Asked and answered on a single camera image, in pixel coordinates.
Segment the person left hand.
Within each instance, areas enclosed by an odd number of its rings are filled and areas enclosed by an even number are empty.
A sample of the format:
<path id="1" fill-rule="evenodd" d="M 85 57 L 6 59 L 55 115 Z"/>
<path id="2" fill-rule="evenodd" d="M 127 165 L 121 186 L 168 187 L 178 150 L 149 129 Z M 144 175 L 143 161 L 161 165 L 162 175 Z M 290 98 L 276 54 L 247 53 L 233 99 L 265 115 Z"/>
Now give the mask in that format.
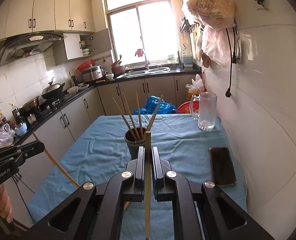
<path id="1" fill-rule="evenodd" d="M 13 208 L 4 184 L 0 185 L 0 216 L 8 223 L 13 221 Z"/>

